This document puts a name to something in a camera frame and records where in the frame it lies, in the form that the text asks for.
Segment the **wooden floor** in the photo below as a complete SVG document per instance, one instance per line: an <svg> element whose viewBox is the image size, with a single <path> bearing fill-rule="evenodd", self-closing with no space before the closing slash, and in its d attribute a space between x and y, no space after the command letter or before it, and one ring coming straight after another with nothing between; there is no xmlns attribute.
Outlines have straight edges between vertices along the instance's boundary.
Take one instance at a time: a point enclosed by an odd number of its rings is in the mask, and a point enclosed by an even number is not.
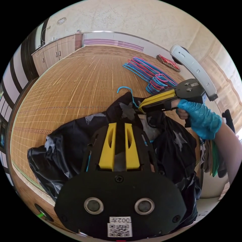
<svg viewBox="0 0 242 242"><path fill-rule="evenodd" d="M60 125L102 112L132 88L134 96L147 97L146 82L122 65L137 56L157 66L177 82L184 79L176 71L164 66L155 58L143 53L110 46L88 46L82 48L50 68L26 94L16 114L11 136L9 158L32 181L38 183L28 165L27 149L45 143L46 135ZM180 123L174 112L168 115ZM53 206L41 199L27 187L17 175L12 175L16 188L27 206L34 212L37 202L54 219L53 224L63 228L56 217Z"/></svg>

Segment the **black star-print shirt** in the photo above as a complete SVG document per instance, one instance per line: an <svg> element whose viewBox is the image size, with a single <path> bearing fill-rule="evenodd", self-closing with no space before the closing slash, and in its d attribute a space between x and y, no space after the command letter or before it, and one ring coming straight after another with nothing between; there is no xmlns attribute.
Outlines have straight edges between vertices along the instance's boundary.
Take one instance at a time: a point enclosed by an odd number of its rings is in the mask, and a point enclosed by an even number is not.
<svg viewBox="0 0 242 242"><path fill-rule="evenodd" d="M134 97L136 104L143 100ZM132 95L127 92L105 112L68 122L49 134L44 145L30 148L27 153L30 168L51 198L56 201L65 182L79 174L85 147L96 130L115 122L132 123L143 129L138 114ZM187 207L179 229L190 225L197 217L196 200L201 188L194 172L196 140L161 111L148 113L147 122L160 133L153 141L158 168L180 189Z"/></svg>

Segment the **bolt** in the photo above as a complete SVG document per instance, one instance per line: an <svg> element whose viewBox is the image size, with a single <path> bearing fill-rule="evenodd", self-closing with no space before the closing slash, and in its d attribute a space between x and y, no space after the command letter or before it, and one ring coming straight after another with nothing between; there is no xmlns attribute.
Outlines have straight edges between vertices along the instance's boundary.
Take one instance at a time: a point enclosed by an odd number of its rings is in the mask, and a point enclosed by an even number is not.
<svg viewBox="0 0 242 242"><path fill-rule="evenodd" d="M61 220L64 221L64 222L66 222L67 221L67 217L65 215L62 215L61 216Z"/></svg>
<svg viewBox="0 0 242 242"><path fill-rule="evenodd" d="M123 182L124 178L122 176L116 176L115 177L115 181L118 182L118 183L121 183Z"/></svg>
<svg viewBox="0 0 242 242"><path fill-rule="evenodd" d="M180 215L176 215L173 219L172 222L173 223L177 223L180 220L181 216Z"/></svg>

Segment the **pink wall stripe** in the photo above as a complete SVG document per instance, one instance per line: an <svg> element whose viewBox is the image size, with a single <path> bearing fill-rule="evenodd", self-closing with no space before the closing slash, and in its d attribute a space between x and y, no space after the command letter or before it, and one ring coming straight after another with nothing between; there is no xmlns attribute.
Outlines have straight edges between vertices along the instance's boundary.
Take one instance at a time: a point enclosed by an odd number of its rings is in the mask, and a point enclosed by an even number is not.
<svg viewBox="0 0 242 242"><path fill-rule="evenodd" d="M144 47L138 46L135 44L127 43L119 40L105 40L105 39L87 39L83 41L84 45L93 45L93 44L107 44L107 45L116 45L121 47L126 47L134 50L143 52Z"/></svg>

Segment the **gloved hand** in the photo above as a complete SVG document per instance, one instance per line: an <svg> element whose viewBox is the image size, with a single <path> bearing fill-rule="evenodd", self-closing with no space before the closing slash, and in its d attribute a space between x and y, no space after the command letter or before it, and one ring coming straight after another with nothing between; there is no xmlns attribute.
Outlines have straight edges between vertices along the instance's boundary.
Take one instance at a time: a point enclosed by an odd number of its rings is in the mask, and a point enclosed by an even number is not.
<svg viewBox="0 0 242 242"><path fill-rule="evenodd" d="M208 109L204 104L188 102L181 99L176 113L181 119L189 116L191 128L202 139L213 140L221 127L222 118Z"/></svg>

